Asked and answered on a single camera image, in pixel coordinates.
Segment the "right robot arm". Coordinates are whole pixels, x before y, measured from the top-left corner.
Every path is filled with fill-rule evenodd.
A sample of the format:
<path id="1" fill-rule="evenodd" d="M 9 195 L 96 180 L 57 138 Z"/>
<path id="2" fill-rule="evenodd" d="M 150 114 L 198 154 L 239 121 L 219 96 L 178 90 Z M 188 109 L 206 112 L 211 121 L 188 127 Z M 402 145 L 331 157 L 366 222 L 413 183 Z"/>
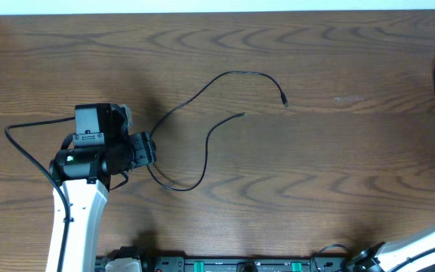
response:
<path id="1" fill-rule="evenodd" d="M 435 225 L 402 240 L 382 242 L 354 256 L 352 272 L 420 271 L 435 265 Z"/>

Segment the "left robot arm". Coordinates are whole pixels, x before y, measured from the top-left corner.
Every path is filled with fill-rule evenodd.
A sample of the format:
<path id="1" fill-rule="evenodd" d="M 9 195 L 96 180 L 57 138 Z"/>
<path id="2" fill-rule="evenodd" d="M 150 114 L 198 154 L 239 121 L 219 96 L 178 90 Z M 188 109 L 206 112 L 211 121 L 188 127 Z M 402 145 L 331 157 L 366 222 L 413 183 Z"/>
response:
<path id="1" fill-rule="evenodd" d="M 50 164 L 57 188 L 48 271 L 95 269 L 111 177 L 156 160 L 148 132 L 129 134 L 132 117 L 126 105 L 78 105 L 75 114 L 75 133 Z"/>

